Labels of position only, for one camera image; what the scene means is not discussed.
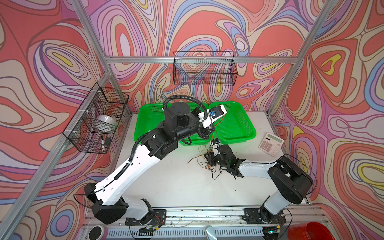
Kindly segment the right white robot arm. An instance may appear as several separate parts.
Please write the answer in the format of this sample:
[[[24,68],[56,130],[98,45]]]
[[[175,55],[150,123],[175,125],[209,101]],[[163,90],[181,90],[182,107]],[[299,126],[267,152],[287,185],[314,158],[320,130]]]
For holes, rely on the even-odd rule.
[[[247,224],[270,224],[277,218],[282,219],[283,209],[291,204],[299,205],[314,184],[314,180],[286,156],[272,162],[251,162],[237,158],[228,145],[221,145],[205,153],[204,158],[208,166],[219,166],[234,178],[264,178],[275,184],[277,191],[259,208],[244,210],[243,220]]]

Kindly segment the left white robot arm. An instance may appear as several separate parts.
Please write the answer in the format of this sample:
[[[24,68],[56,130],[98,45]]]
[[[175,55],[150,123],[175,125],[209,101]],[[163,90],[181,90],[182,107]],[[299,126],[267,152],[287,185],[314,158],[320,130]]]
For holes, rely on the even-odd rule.
[[[196,98],[183,95],[166,98],[163,110],[164,121],[136,140],[123,164],[99,183],[85,186],[94,217],[102,223],[109,225],[121,218],[148,223],[153,217],[149,202],[129,200],[124,192],[146,170],[176,150],[180,141],[189,145],[195,134],[208,139],[215,130],[214,122],[227,113],[222,105],[208,110]]]

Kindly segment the middle green plastic basket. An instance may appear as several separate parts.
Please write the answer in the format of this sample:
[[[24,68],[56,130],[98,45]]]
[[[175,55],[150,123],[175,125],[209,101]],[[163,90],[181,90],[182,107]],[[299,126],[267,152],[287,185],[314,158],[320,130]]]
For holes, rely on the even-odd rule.
[[[193,112],[196,108],[198,108],[198,111],[199,111],[199,112],[202,111],[202,109],[201,109],[201,108],[199,107],[199,105],[196,104],[196,103],[190,102],[190,103],[188,103],[188,105],[190,106],[190,110],[191,110],[191,112]],[[190,140],[189,140],[188,138],[185,139],[185,141],[186,141],[187,143],[191,143],[190,145],[185,144],[185,143],[182,142],[182,141],[179,141],[179,143],[180,143],[181,145],[183,145],[183,146],[187,146],[187,147],[189,147],[189,146],[202,146],[202,145],[206,145],[206,144],[209,143],[209,140],[208,140],[208,139],[207,139],[207,140],[206,140],[206,139],[202,139],[202,138],[199,137],[198,134],[192,135],[192,136],[190,136],[190,138],[191,138]]]

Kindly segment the green plastic basket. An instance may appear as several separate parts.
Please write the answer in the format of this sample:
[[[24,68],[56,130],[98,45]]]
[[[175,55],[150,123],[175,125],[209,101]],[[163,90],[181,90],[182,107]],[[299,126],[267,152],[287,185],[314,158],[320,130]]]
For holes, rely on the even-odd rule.
[[[134,141],[155,129],[165,119],[163,103],[147,104],[140,108],[134,132]]]
[[[199,111],[199,112],[202,111],[202,109],[201,109],[201,108],[199,107],[199,105],[196,104],[196,103],[190,102],[190,103],[188,103],[188,105],[190,106],[190,110],[191,110],[191,112],[193,112],[196,108],[198,108],[198,111]],[[185,139],[185,141],[186,141],[187,143],[191,143],[190,145],[185,144],[185,143],[182,142],[182,141],[179,141],[179,143],[180,143],[181,145],[183,145],[183,146],[187,146],[187,147],[189,147],[189,146],[202,146],[202,145],[206,145],[206,144],[209,143],[209,140],[208,140],[208,139],[207,139],[207,140],[206,140],[206,139],[202,139],[202,138],[199,137],[198,134],[192,135],[192,136],[190,136],[190,138],[191,138],[190,140],[189,140],[188,138]]]
[[[223,105],[227,111],[223,120],[219,120],[216,133],[223,144],[244,143],[256,137],[257,131],[243,106],[234,101],[215,102],[210,108]]]

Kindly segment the left green plastic basket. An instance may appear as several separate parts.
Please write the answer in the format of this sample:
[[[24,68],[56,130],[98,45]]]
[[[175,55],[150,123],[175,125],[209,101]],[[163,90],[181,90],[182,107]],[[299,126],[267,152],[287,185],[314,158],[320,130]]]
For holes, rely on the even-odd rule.
[[[140,108],[134,132],[134,141],[155,129],[165,119],[163,103],[147,104]]]

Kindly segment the right green plastic basket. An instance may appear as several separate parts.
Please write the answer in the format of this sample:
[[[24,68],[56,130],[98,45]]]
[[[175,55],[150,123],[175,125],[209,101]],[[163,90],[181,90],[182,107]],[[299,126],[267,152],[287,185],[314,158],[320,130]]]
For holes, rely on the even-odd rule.
[[[223,120],[219,120],[216,133],[223,144],[244,143],[256,137],[257,131],[243,106],[234,101],[215,102],[210,108],[223,105],[227,111]]]

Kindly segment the white pink calculator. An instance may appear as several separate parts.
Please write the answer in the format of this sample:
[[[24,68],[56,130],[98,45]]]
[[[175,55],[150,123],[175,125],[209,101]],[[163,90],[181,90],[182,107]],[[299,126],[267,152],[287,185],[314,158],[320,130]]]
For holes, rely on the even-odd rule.
[[[280,137],[271,133],[266,133],[259,145],[259,149],[273,157],[276,157],[283,144],[284,140]]]

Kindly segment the red bucket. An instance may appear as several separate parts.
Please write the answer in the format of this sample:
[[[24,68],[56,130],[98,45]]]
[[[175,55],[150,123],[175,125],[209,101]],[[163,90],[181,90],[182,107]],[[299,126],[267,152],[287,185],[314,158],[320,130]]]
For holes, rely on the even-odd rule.
[[[289,240],[329,240],[329,231],[318,222],[295,224],[288,228]]]

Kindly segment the grey round speaker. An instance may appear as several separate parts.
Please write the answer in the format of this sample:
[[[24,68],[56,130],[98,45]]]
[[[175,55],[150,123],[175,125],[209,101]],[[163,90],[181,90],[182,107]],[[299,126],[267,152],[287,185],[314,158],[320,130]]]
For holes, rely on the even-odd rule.
[[[101,240],[104,234],[105,229],[102,226],[94,226],[88,233],[88,240]]]

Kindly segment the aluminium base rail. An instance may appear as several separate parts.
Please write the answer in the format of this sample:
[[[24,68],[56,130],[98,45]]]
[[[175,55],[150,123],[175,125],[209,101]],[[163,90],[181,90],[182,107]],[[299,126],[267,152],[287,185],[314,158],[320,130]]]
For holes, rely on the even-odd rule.
[[[256,206],[155,208],[155,213],[163,219],[154,217],[152,222],[160,227],[140,225],[125,218],[104,225],[88,217],[76,239],[88,240],[91,228],[102,226],[105,229],[102,240],[287,240],[290,226],[308,222],[321,223],[332,237],[335,235],[320,207],[288,207],[283,210],[282,219],[277,218],[270,224],[247,224],[243,220],[245,209],[256,209]]]

